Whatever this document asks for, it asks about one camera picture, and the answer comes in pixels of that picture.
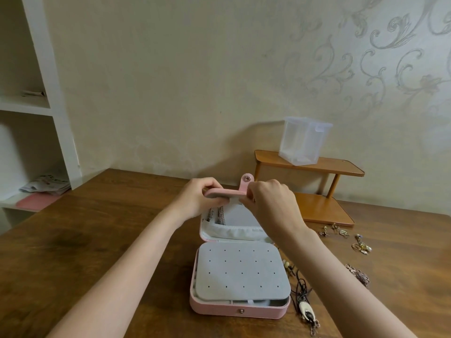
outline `hand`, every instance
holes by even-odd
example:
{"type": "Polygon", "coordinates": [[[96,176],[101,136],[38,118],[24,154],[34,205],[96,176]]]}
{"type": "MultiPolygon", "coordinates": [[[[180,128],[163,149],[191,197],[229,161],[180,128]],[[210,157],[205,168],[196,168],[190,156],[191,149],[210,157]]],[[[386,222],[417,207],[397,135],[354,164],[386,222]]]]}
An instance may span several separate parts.
{"type": "Polygon", "coordinates": [[[277,180],[250,182],[247,197],[241,198],[240,202],[279,245],[299,231],[307,229],[295,194],[277,180]]]}
{"type": "Polygon", "coordinates": [[[215,178],[191,179],[169,205],[182,217],[183,222],[199,216],[203,211],[227,205],[228,198],[206,198],[204,188],[223,188],[215,178]]]}

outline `pink jewelry box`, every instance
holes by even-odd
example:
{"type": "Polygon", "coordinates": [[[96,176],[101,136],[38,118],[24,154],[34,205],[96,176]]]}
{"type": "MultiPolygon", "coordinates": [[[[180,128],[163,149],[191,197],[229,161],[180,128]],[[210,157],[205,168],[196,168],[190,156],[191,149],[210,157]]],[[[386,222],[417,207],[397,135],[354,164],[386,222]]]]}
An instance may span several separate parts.
{"type": "MultiPolygon", "coordinates": [[[[241,177],[239,191],[229,192],[228,190],[223,189],[211,189],[206,192],[206,196],[208,196],[207,193],[210,196],[227,196],[230,198],[245,196],[247,185],[253,180],[253,176],[247,173],[241,177]]],[[[249,224],[251,221],[256,222],[255,218],[247,209],[234,211],[232,206],[232,204],[226,205],[224,207],[224,211],[227,212],[227,210],[231,209],[229,215],[233,221],[239,221],[240,224],[249,224]]],[[[208,222],[206,221],[207,217],[208,213],[202,214],[199,229],[200,237],[206,242],[217,242],[218,244],[220,244],[221,242],[237,242],[237,244],[240,244],[240,242],[249,242],[252,237],[255,237],[256,241],[266,242],[265,244],[273,244],[271,239],[264,233],[261,227],[246,225],[240,227],[227,227],[226,225],[219,225],[208,222]],[[216,236],[222,236],[224,238],[212,237],[212,234],[216,236]]],[[[290,305],[289,296],[286,299],[282,300],[263,301],[204,301],[200,299],[195,291],[198,255],[199,250],[196,253],[193,276],[191,278],[191,285],[189,290],[189,303],[191,305],[191,308],[196,313],[204,315],[226,315],[265,319],[279,319],[284,316],[288,309],[288,306],[290,305]]]]}

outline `right hand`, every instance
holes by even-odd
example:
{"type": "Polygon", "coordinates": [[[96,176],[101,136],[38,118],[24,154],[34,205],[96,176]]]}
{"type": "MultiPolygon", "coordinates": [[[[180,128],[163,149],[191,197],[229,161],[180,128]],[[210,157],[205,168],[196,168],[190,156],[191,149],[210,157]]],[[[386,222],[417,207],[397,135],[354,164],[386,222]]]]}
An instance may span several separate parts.
{"type": "Polygon", "coordinates": [[[295,194],[277,180],[250,182],[247,196],[240,198],[240,202],[252,212],[265,233],[279,245],[299,231],[307,229],[295,194]]]}

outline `wooden dowel leg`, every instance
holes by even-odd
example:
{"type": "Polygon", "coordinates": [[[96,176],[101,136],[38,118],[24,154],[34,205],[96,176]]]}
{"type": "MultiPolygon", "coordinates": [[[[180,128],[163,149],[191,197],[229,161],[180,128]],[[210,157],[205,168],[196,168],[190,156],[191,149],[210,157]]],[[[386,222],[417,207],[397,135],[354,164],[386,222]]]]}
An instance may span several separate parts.
{"type": "Polygon", "coordinates": [[[334,180],[332,180],[332,184],[330,186],[329,192],[326,196],[326,198],[332,198],[332,195],[334,194],[335,188],[337,187],[338,184],[338,179],[340,179],[340,175],[336,174],[334,177],[334,180]]]}
{"type": "Polygon", "coordinates": [[[262,167],[262,165],[260,164],[260,161],[257,161],[257,165],[255,166],[255,173],[254,173],[255,181],[257,181],[257,179],[258,179],[258,174],[260,173],[260,167],[262,167]]]}

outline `left hand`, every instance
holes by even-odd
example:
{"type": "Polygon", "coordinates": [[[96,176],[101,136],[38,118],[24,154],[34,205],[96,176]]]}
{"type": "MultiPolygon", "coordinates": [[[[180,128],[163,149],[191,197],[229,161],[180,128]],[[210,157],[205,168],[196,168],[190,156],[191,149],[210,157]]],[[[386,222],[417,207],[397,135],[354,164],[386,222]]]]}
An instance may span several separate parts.
{"type": "Polygon", "coordinates": [[[207,188],[223,188],[221,184],[212,177],[191,179],[180,191],[177,197],[169,205],[177,211],[183,221],[195,216],[199,216],[202,212],[229,203],[228,198],[206,198],[203,195],[203,189],[207,188]]]}

